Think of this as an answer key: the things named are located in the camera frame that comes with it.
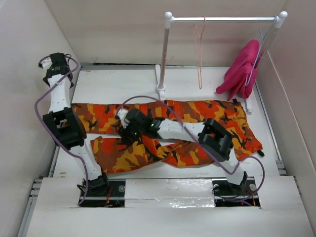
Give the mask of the orange camouflage trousers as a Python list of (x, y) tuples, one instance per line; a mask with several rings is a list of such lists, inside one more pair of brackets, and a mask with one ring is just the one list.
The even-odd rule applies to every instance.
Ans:
[[(235, 155), (239, 161), (254, 153), (264, 155), (262, 144), (251, 131), (240, 102), (165, 100), (164, 103), (164, 106), (159, 102), (126, 104), (124, 108), (139, 109), (151, 118), (176, 120), (176, 116), (168, 110), (171, 108), (183, 122), (215, 119), (231, 133)], [(99, 134), (99, 137), (91, 140), (90, 144), (97, 163), (105, 173), (133, 171), (159, 161), (175, 167), (213, 163), (213, 160), (193, 142), (180, 141), (163, 146), (158, 140), (142, 136), (140, 141), (127, 146), (120, 138), (103, 138), (103, 134), (118, 134), (120, 122), (115, 118), (118, 107), (118, 104), (72, 104), (86, 132)]]

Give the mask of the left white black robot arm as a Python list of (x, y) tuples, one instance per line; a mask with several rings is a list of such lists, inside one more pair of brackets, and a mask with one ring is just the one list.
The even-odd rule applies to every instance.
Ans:
[(86, 142), (83, 123), (71, 107), (70, 89), (74, 86), (73, 73), (69, 61), (71, 56), (64, 53), (52, 53), (40, 60), (39, 66), (46, 68), (43, 81), (49, 86), (50, 108), (42, 116), (44, 124), (66, 151), (79, 156), (78, 164), (86, 175), (78, 187), (89, 195), (106, 195), (110, 191), (107, 175), (101, 170)]

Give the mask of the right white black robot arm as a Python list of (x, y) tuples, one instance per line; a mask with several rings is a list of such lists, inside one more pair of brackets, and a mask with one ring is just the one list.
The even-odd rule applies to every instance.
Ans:
[(231, 193), (238, 195), (246, 189), (247, 173), (236, 158), (232, 136), (216, 120), (181, 123), (167, 118), (150, 118), (139, 109), (120, 109), (117, 118), (121, 123), (119, 135), (125, 143), (130, 145), (143, 135), (152, 139), (194, 142), (222, 166)]

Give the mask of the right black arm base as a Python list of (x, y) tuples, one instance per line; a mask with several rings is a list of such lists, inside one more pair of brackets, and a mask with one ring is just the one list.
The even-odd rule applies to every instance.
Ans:
[(226, 179), (212, 179), (212, 194), (216, 207), (260, 207), (260, 201), (256, 190), (256, 183), (253, 177), (247, 179), (243, 188), (230, 184)]

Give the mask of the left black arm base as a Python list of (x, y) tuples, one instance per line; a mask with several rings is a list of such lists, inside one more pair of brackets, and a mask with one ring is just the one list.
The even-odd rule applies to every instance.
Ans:
[(105, 207), (117, 208), (125, 207), (125, 179), (108, 179), (103, 176), (93, 181), (88, 181), (88, 190), (86, 196), (86, 182), (77, 184), (80, 190), (79, 206), (80, 207)]

